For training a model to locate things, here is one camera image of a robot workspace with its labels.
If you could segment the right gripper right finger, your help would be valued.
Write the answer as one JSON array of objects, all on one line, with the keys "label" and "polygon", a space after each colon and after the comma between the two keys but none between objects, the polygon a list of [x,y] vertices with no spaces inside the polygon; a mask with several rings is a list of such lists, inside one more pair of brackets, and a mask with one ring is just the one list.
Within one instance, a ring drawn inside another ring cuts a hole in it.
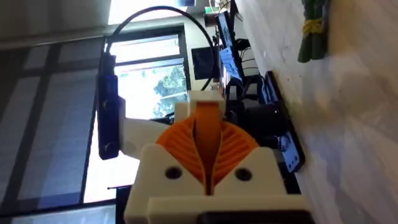
[{"label": "right gripper right finger", "polygon": [[273,150],[261,147],[243,129],[221,124],[221,144],[213,169],[214,195],[285,195]]}]

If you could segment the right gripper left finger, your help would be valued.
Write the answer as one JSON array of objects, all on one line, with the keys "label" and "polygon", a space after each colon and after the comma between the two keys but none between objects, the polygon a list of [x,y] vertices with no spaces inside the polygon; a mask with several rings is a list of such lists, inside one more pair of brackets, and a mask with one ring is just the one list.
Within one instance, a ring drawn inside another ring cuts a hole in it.
[{"label": "right gripper left finger", "polygon": [[151,137],[139,154],[136,179],[124,209],[125,223],[196,223],[206,212],[202,184],[155,141],[166,130],[163,124],[133,119],[130,125]]}]

